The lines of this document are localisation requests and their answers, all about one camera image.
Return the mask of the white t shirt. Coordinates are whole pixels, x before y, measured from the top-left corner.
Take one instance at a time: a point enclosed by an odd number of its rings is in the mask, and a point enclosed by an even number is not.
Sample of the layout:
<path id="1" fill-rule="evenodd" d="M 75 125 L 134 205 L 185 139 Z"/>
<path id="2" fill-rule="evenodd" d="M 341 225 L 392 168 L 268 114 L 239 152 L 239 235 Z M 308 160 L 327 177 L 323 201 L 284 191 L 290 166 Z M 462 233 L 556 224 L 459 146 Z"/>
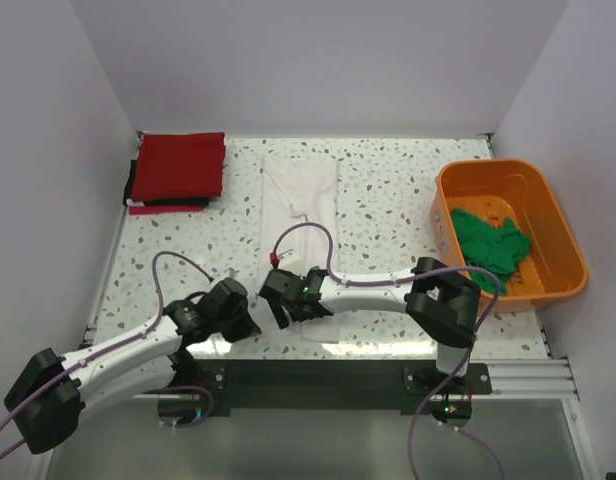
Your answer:
<path id="1" fill-rule="evenodd" d="M 302 222 L 323 225 L 338 241 L 337 193 L 338 161 L 333 158 L 263 157 L 262 200 L 260 204 L 260 249 L 258 281 L 270 270 L 269 254 L 275 241 L 291 226 Z M 292 250 L 309 269 L 325 267 L 328 241 L 316 227 L 302 227 L 282 240 L 278 253 Z M 320 343 L 338 343 L 339 320 L 311 320 L 298 327 L 303 339 Z"/>

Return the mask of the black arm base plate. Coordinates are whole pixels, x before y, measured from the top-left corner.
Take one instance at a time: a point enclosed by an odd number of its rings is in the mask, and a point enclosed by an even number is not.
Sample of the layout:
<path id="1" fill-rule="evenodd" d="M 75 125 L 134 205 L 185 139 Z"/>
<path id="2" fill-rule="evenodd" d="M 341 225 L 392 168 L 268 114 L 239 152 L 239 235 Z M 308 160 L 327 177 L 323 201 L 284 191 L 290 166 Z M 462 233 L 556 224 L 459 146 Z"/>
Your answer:
<path id="1" fill-rule="evenodd" d="M 199 385 L 214 416 L 234 409 L 397 410 L 413 413 L 445 375 L 433 360 L 199 360 L 173 386 Z"/>

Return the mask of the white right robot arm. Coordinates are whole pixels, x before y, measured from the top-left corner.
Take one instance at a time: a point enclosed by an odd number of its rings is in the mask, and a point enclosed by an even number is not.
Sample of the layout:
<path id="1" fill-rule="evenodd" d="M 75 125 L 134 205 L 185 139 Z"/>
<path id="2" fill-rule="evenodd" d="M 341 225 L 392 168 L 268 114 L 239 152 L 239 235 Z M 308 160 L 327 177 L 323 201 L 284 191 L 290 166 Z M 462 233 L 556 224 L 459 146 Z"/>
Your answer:
<path id="1" fill-rule="evenodd" d="M 469 380 L 466 354 L 477 330 L 481 289 L 455 267 L 422 257 L 411 270 L 345 275 L 314 267 L 299 275 L 281 267 L 266 275 L 259 291 L 281 329 L 356 311 L 406 314 L 437 343 L 433 379 L 447 393 Z"/>

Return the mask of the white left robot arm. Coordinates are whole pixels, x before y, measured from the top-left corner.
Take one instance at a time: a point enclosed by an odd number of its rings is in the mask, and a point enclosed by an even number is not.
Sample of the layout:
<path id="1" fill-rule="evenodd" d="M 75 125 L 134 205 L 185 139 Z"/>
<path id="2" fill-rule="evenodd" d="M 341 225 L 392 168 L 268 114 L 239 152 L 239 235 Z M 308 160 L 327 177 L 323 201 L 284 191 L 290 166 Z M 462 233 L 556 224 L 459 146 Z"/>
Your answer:
<path id="1" fill-rule="evenodd" d="M 248 294 L 225 277 L 209 291 L 169 303 L 151 323 L 99 345 L 64 355 L 33 355 L 4 404 L 33 454 L 49 451 L 77 427 L 127 397 L 168 387 L 184 392 L 199 369 L 188 348 L 219 334 L 234 343 L 259 334 Z"/>

